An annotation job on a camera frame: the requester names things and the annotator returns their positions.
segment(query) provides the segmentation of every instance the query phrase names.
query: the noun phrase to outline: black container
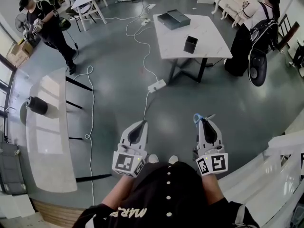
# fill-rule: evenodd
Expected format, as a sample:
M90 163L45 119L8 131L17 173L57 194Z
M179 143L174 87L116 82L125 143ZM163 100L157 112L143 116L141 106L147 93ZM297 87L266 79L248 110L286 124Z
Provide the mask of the black container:
M196 38L194 38L194 37L192 37L192 36L188 36L187 39L186 39L184 51L193 54L197 42L198 42L198 39L196 39Z
M29 97L27 99L27 107L31 109L33 112L38 113L40 115L44 115L48 111L48 104L44 101L35 97Z
M176 9L157 16L157 20L170 30L189 25L191 22L191 19Z

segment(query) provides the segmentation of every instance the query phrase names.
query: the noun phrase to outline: black box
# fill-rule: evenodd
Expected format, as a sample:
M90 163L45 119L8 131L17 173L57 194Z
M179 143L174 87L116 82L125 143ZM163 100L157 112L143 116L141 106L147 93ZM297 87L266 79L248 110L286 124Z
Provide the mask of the black box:
M157 20L170 30L189 25L191 22L191 19L176 9L157 16Z
M187 39L186 39L186 42L185 42L184 51L193 54L197 42L198 42L198 39L196 39L196 38L194 38L192 36L188 36Z

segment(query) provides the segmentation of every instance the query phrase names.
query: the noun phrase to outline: sleeve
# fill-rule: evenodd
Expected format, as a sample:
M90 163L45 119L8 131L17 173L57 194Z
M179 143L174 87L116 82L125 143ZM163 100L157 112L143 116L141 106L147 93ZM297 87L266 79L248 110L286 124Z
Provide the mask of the sleeve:
M45 15L54 10L54 6L47 1L41 1L41 6Z
M73 225L73 228L85 228L87 222L94 216L94 227L101 228L106 224L106 219L108 216L115 212L115 210L106 206L105 204L100 204L97 206L91 206L86 209L78 218L78 220Z
M244 228L259 228L245 205L228 202L225 198L209 206L209 217L214 227L238 227L243 224Z
M257 11L257 3L256 2L252 2L250 3L244 10L243 10L243 14L245 15L245 18L251 18L254 13Z

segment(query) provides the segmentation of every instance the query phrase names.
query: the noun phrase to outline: ponytail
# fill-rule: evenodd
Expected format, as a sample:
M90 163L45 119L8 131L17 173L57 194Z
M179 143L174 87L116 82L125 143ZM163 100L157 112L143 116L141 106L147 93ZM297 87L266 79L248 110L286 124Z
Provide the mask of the ponytail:
M278 4L272 4L272 13L274 14L274 20L278 22L281 16L280 6Z

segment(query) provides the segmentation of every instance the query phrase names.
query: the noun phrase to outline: woman with ponytail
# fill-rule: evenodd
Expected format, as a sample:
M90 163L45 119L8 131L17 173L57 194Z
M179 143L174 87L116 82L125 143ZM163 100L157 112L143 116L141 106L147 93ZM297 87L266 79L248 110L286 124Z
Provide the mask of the woman with ponytail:
M243 10L242 17L246 18L244 24L237 31L233 41L231 54L232 59L227 59L225 69L234 76L242 76L248 68L248 54L252 49L250 40L251 29L262 20L267 19L263 6L268 12L270 19L278 21L280 18L280 0L264 0L263 3L254 1Z

